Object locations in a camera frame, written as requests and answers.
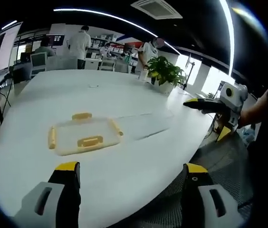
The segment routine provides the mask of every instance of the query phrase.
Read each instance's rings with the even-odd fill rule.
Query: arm
[[[145,65],[147,65],[147,63],[144,61],[144,51],[146,49],[147,44],[143,43],[143,45],[141,45],[141,47],[138,49],[138,60],[142,63],[143,68]]]
[[[56,53],[52,49],[48,49],[48,56],[55,56]]]
[[[90,35],[88,35],[88,37],[87,37],[86,50],[87,50],[89,47],[91,47],[91,46],[92,46],[91,37],[90,37]]]
[[[240,113],[239,128],[249,124],[257,124],[263,121],[267,115],[267,109],[268,90],[250,109]]]
[[[138,52],[138,59],[139,59],[139,61],[142,63],[143,67],[144,67],[145,65],[147,65],[147,63],[144,61],[144,56],[143,56],[143,52],[142,52],[142,51],[139,51],[139,52]]]

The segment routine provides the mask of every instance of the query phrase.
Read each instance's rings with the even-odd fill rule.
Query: potted plant
[[[151,83],[163,94],[169,94],[178,83],[182,85],[186,78],[182,76],[180,67],[174,66],[163,56],[150,59],[148,70]]]
[[[208,93],[207,97],[210,99],[214,99],[215,95],[213,93]]]

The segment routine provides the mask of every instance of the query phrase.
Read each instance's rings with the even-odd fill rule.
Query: cable
[[[7,103],[8,103],[9,106],[11,107],[10,102],[8,101],[7,97],[6,97],[3,93],[1,93],[1,92],[0,92],[0,94],[1,94],[3,97],[5,97],[5,99],[7,100]]]
[[[10,89],[9,89],[9,92],[7,93],[7,98],[8,98],[8,97],[9,97],[9,95],[10,95],[10,90],[11,90],[12,83],[13,83],[13,79],[11,80]],[[7,101],[8,101],[8,100],[7,100],[7,98],[6,98],[6,101],[5,101],[4,107],[3,107],[2,114],[4,114],[5,106],[6,106],[6,103],[7,103]]]
[[[212,118],[212,120],[214,119],[214,118],[210,115],[210,113],[207,113],[207,115],[210,116],[210,117]],[[214,116],[214,117],[215,117],[215,116]]]
[[[211,130],[210,130],[210,133],[208,133],[208,135],[206,135],[204,139],[208,139],[209,136],[212,134],[212,132],[214,132],[214,122],[215,122],[215,119],[216,119],[216,118],[213,118],[212,116],[211,116],[211,118],[213,119],[212,124],[211,124],[211,126],[210,126]]]

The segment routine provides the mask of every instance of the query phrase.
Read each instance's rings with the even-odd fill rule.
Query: white table
[[[190,97],[181,89],[167,98],[136,77],[60,70],[39,73],[31,80],[0,129],[0,206],[7,215],[15,215],[22,198],[48,181],[63,162],[80,162],[78,222],[83,228],[107,227],[130,216],[174,180],[198,149],[212,119],[184,107]],[[48,149],[50,126],[75,113],[120,117],[158,108],[169,109],[173,120],[169,130],[151,137],[65,157]]]

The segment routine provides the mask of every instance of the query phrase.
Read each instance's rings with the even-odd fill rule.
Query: ceiling light strip
[[[137,24],[135,24],[133,22],[130,22],[130,21],[125,20],[123,18],[116,17],[116,16],[111,15],[111,14],[108,14],[108,13],[103,13],[103,12],[98,12],[98,11],[88,10],[88,9],[54,9],[54,12],[58,12],[58,11],[78,11],[78,12],[95,13],[95,14],[100,14],[100,15],[108,16],[108,17],[115,18],[115,19],[121,20],[123,22],[126,22],[126,23],[128,23],[130,25],[133,25],[133,26],[135,26],[135,27],[137,27],[137,28],[139,28],[139,29],[141,29],[141,30],[143,30],[143,31],[151,34],[154,37],[158,37],[158,35],[152,33],[151,31],[149,31],[149,30],[147,30],[147,29],[145,29],[145,28],[143,28],[143,27],[141,27],[141,26],[139,26],[139,25],[137,25]],[[178,50],[176,50],[172,45],[170,45],[166,41],[165,41],[165,44],[168,45],[170,48],[172,48],[179,55],[181,54]]]
[[[220,4],[224,10],[225,17],[228,24],[229,30],[229,37],[230,37],[230,64],[229,64],[229,73],[228,75],[231,76],[233,63],[234,63],[234,27],[232,23],[231,13],[228,7],[226,0],[220,0]]]
[[[2,27],[2,30],[3,30],[3,29],[6,29],[8,26],[11,26],[11,25],[13,25],[13,24],[15,24],[15,23],[17,23],[16,20],[12,21],[11,23],[9,23],[9,24],[7,24],[6,26]]]

